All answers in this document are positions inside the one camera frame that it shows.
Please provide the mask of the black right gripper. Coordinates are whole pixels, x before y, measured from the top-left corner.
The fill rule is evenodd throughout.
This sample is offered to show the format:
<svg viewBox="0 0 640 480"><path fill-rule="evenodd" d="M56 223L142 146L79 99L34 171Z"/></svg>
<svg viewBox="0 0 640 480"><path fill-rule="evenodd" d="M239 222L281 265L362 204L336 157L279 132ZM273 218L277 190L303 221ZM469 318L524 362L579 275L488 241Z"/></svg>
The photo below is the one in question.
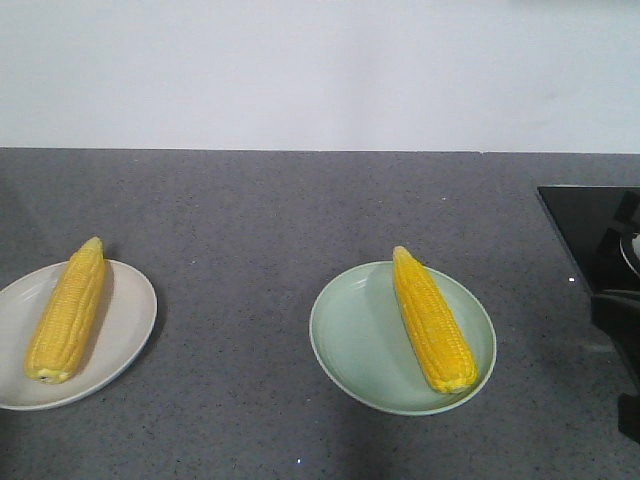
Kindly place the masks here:
<svg viewBox="0 0 640 480"><path fill-rule="evenodd" d="M617 400L618 429L639 443L639 293L603 290L591 297L592 323L612 341L635 388Z"/></svg>

